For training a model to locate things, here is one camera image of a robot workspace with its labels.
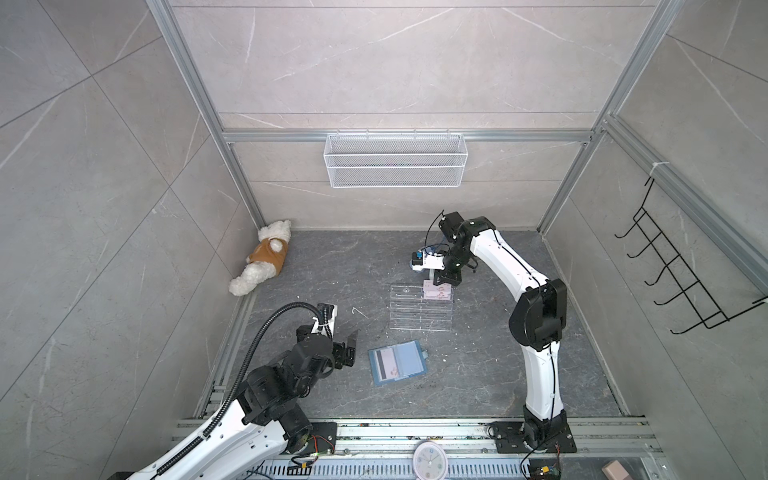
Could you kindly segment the pink white credit card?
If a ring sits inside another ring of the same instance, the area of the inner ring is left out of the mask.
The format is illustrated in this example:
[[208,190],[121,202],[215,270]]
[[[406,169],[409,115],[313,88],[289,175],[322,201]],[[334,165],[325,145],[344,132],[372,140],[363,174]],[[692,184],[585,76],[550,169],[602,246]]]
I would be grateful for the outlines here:
[[449,284],[435,285],[436,292],[432,296],[425,296],[423,292],[423,298],[425,300],[436,301],[451,301],[452,300],[452,286]]

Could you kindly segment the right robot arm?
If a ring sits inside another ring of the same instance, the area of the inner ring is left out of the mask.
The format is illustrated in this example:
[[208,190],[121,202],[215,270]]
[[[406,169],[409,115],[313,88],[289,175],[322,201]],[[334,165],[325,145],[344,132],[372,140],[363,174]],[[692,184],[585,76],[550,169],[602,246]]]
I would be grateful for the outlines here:
[[466,220],[451,212],[439,215],[436,222],[447,250],[439,254],[424,251],[421,255],[434,285],[458,286],[462,269],[472,260],[480,260],[515,300],[508,327],[522,349],[525,365],[522,435],[529,449],[543,448],[568,426],[558,372],[567,287],[562,280],[548,278],[525,261],[485,217]]

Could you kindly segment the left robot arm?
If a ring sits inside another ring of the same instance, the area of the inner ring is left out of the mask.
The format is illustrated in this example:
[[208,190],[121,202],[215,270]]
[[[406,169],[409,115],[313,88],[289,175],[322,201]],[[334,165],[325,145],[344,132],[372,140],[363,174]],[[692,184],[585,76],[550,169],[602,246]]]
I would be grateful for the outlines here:
[[357,332],[345,342],[312,332],[252,370],[217,412],[160,459],[115,479],[238,479],[261,462],[296,453],[313,426],[298,404],[318,380],[355,362]]

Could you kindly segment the blue leather card holder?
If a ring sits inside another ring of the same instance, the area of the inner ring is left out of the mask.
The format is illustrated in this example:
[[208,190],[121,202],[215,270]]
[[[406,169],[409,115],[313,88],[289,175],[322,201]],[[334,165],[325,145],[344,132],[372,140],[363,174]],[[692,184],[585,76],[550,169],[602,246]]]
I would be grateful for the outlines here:
[[[400,377],[395,381],[377,383],[374,379],[370,353],[372,350],[381,349],[385,347],[393,347],[395,349],[398,367],[400,370]],[[371,349],[368,352],[369,361],[371,364],[373,382],[376,386],[382,386],[382,385],[386,385],[386,384],[390,384],[390,383],[394,383],[402,380],[407,380],[407,379],[421,376],[427,373],[427,365],[426,365],[427,353],[422,349],[421,344],[418,340],[412,340],[409,342],[400,343],[400,344],[391,345],[391,346],[385,346],[385,347]]]

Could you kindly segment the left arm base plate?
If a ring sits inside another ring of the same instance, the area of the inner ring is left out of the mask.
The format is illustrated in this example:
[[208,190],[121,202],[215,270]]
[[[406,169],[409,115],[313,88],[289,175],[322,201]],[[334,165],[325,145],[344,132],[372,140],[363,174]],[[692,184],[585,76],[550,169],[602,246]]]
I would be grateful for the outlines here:
[[311,454],[334,454],[338,435],[336,422],[313,422],[308,433],[303,433],[295,442],[290,443],[286,452],[293,456]]

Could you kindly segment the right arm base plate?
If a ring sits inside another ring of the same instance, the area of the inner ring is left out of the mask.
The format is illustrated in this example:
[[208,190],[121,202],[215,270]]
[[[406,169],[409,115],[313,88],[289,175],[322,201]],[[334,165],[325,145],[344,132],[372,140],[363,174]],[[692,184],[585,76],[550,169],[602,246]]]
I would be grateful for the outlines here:
[[570,427],[558,422],[536,426],[532,421],[496,421],[488,426],[487,433],[500,454],[577,452]]

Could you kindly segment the clear acrylic organizer tray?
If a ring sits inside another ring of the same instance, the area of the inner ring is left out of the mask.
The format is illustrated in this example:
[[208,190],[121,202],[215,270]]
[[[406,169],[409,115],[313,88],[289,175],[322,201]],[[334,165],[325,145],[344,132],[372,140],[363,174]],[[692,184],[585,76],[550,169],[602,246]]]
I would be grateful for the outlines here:
[[392,285],[389,300],[389,327],[393,330],[445,332],[453,326],[454,298],[451,301],[425,300],[423,285]]

